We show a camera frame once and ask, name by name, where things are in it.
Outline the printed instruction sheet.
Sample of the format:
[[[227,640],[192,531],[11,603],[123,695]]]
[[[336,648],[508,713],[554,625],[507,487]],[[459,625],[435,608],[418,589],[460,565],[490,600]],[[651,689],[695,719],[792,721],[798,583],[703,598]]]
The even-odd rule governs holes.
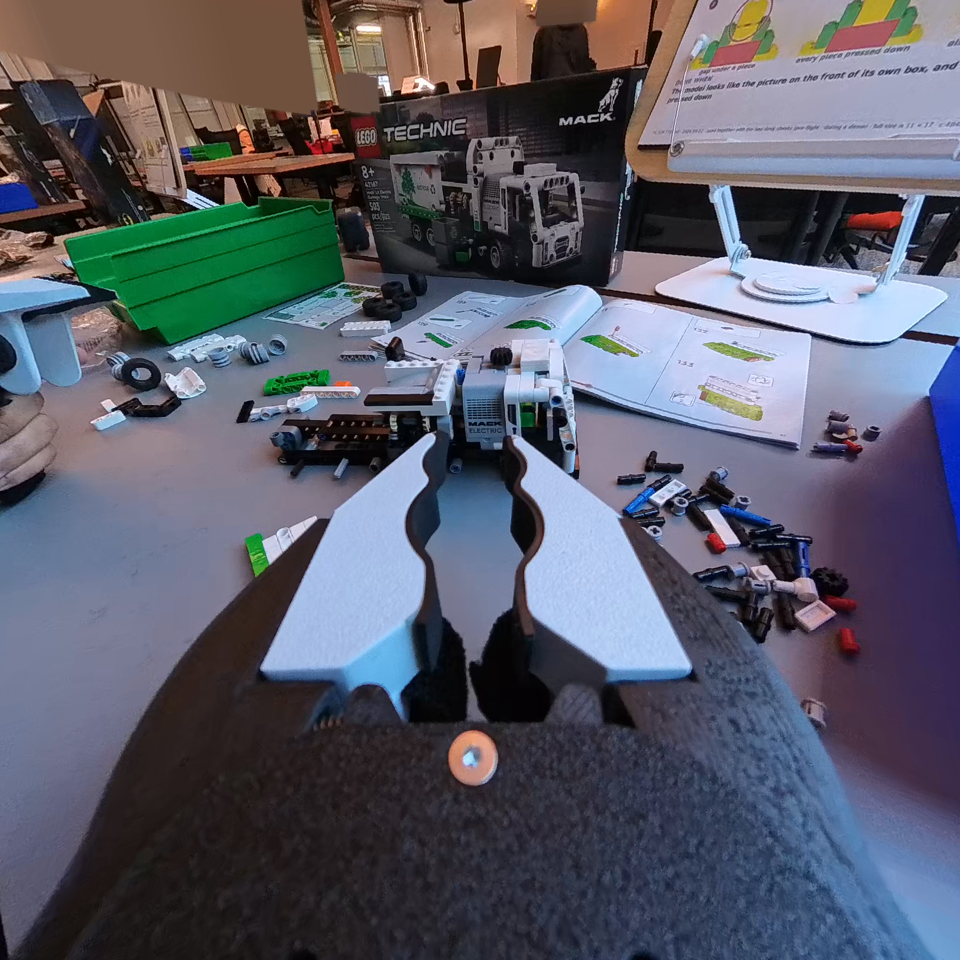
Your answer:
[[[947,137],[957,1],[698,2],[641,143]]]

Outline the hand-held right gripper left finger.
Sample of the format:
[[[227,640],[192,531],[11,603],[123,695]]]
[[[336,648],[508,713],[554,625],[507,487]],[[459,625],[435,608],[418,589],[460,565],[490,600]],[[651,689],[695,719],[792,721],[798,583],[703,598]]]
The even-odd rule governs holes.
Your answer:
[[[403,719],[443,634],[426,544],[439,526],[447,435],[429,433],[338,507],[260,665],[274,682],[381,687]]]

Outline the green storage bin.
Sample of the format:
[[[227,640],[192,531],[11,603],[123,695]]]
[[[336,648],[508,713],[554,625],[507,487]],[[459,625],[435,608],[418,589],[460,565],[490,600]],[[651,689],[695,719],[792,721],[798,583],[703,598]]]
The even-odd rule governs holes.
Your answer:
[[[261,197],[67,238],[78,279],[168,345],[342,282],[333,206]]]

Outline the green white sticker sheet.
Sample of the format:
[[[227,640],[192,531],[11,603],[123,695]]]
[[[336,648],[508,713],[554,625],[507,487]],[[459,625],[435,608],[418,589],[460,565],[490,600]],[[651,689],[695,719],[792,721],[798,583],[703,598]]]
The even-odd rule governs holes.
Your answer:
[[[263,316],[286,325],[323,330],[353,316],[367,299],[379,295],[378,286],[343,281],[275,307]]]

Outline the blue storage bin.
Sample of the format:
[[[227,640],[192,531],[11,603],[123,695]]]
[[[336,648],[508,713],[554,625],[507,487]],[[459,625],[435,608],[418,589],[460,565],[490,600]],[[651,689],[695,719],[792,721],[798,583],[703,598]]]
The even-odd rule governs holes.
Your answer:
[[[928,398],[956,540],[959,540],[959,343],[932,382]]]

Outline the lego set box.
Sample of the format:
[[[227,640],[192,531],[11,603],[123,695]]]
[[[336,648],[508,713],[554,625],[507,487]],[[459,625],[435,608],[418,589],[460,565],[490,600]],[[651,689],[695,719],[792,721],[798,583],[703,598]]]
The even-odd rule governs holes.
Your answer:
[[[383,102],[350,120],[386,273],[606,286],[644,66]]]

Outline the wooden table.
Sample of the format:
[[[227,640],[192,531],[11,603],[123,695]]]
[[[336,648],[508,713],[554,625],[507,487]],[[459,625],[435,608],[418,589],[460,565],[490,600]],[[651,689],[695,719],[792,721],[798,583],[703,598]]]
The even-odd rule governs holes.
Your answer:
[[[320,195],[326,197],[324,190],[332,189],[330,173],[340,167],[350,169],[355,159],[355,154],[349,151],[310,156],[238,154],[218,160],[185,163],[182,169],[199,177],[234,179],[241,201],[247,206],[254,206],[262,195],[256,183],[257,176],[270,175],[278,180],[305,177],[320,185]]]

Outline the partly built lego truck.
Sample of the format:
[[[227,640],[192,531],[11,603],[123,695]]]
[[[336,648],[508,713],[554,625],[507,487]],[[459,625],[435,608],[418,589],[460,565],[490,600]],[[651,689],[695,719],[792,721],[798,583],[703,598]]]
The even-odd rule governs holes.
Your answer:
[[[382,472],[432,434],[448,440],[447,468],[502,463],[507,439],[523,439],[573,479],[580,474],[573,387],[555,339],[513,340],[488,354],[414,359],[395,337],[386,352],[384,386],[364,409],[321,418],[286,418],[270,434],[278,462],[297,476],[308,466]]]

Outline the dark bat logo box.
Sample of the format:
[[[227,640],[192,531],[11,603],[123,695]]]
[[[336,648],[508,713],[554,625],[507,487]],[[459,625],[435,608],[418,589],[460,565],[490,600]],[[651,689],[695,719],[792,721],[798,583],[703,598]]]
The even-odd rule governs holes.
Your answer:
[[[14,89],[103,223],[127,226],[150,220],[142,198],[109,149],[98,120],[70,81],[16,81]]]

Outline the green lego frame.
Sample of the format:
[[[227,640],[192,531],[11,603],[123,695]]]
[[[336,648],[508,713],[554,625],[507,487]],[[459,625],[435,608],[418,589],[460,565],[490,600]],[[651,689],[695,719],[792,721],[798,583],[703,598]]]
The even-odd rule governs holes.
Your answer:
[[[302,370],[281,374],[269,378],[263,386],[265,397],[300,394],[307,387],[327,387],[330,385],[330,371],[327,368]]]

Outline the black L-shaped lego beam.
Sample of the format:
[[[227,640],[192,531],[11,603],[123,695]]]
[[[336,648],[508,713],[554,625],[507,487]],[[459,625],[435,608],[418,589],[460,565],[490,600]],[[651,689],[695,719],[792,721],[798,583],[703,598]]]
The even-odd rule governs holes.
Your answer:
[[[140,398],[133,397],[117,404],[112,413],[119,413],[127,418],[163,419],[171,416],[182,406],[182,403],[181,398],[174,393],[157,403],[145,403]]]

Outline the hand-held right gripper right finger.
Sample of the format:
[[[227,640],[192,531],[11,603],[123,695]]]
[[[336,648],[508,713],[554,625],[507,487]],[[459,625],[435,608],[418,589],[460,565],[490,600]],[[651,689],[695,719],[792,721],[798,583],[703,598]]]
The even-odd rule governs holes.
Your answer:
[[[513,611],[547,687],[690,676],[692,664],[619,515],[527,440],[503,448],[510,534],[522,553]]]

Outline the wooden document stand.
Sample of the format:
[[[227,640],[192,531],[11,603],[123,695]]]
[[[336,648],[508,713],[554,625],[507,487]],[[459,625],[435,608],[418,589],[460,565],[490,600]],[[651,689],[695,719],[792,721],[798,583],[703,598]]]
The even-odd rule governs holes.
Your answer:
[[[834,340],[885,344],[926,317],[946,296],[897,280],[927,196],[958,196],[959,128],[948,136],[768,141],[677,140],[646,146],[642,135],[698,2],[674,2],[642,84],[625,141],[642,180],[709,188],[725,255],[657,285],[667,298]],[[733,186],[895,194],[903,221],[879,276],[771,261],[742,239]]]

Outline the pile of small lego pins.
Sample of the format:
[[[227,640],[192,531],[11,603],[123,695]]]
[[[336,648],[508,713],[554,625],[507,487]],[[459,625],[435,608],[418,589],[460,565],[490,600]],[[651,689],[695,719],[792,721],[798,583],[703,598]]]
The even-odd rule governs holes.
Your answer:
[[[619,487],[637,488],[622,514],[655,540],[668,517],[687,519],[719,560],[691,577],[755,644],[767,642],[774,627],[812,635],[858,612],[848,577],[813,565],[810,534],[759,513],[750,495],[731,487],[726,466],[715,466],[699,484],[685,480],[684,469],[651,450],[641,471],[615,478]]]

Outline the open instruction booklet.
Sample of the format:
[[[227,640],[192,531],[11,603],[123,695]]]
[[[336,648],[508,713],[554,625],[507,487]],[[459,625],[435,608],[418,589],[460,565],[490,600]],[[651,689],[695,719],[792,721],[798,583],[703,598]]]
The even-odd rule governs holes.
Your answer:
[[[527,296],[466,291],[395,331],[407,354],[447,360],[515,340],[560,343],[572,386],[667,421],[797,450],[811,337],[571,285]]]

